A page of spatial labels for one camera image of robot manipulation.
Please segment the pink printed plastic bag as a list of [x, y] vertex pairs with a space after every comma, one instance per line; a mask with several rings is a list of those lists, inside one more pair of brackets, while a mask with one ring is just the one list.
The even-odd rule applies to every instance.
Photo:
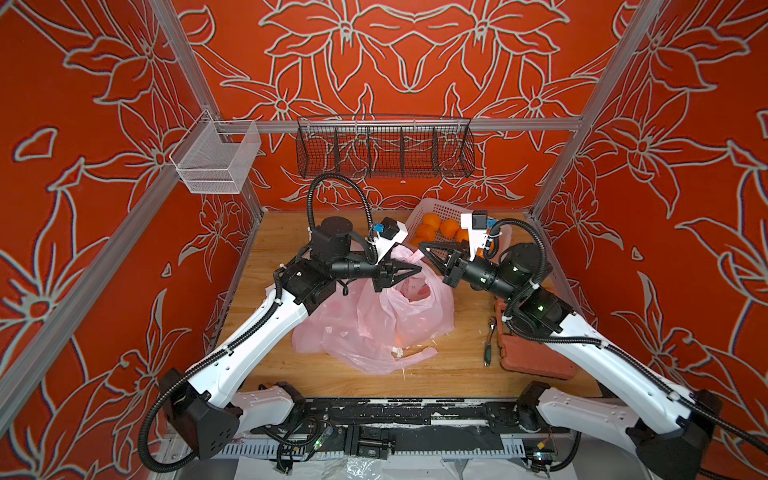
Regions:
[[384, 347], [407, 349], [453, 332], [453, 289], [421, 252], [396, 246], [391, 258], [419, 266], [421, 271], [380, 292], [370, 281], [364, 284], [357, 304], [360, 334]]

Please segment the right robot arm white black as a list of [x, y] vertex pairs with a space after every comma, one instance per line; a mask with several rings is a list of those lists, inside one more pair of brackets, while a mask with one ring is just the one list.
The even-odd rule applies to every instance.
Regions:
[[573, 307], [548, 291], [547, 249], [529, 223], [506, 218], [487, 223], [466, 215], [468, 240], [422, 241], [419, 249], [451, 287], [460, 281], [503, 300], [501, 320], [512, 333], [564, 356], [620, 400], [620, 405], [570, 396], [534, 382], [517, 399], [521, 428], [546, 426], [610, 443], [632, 454], [659, 479], [710, 479], [702, 462], [717, 429], [760, 452], [766, 442], [720, 418], [721, 401], [661, 376], [594, 329]]

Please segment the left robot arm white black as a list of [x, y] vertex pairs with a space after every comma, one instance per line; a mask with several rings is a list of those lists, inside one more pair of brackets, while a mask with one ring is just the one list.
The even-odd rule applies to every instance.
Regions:
[[[316, 222], [314, 196], [307, 196], [309, 241], [273, 273], [273, 285], [262, 305], [222, 345], [180, 372], [172, 369], [161, 380], [160, 393], [138, 434], [138, 455], [155, 473], [174, 472], [195, 459], [207, 460], [243, 432], [260, 431], [283, 447], [295, 449], [317, 441], [323, 421], [310, 420], [310, 435], [293, 441], [279, 435], [300, 398], [289, 385], [279, 383], [257, 392], [245, 405], [235, 404], [239, 388], [252, 370], [290, 331], [309, 318], [336, 290], [346, 291], [356, 280], [371, 281], [380, 292], [420, 272], [420, 267], [392, 258], [393, 248], [404, 242], [405, 224], [386, 217], [375, 222], [368, 201], [362, 203], [366, 231], [359, 234], [352, 222], [332, 216]], [[163, 415], [189, 447], [189, 453], [171, 463], [153, 457], [149, 435]]]

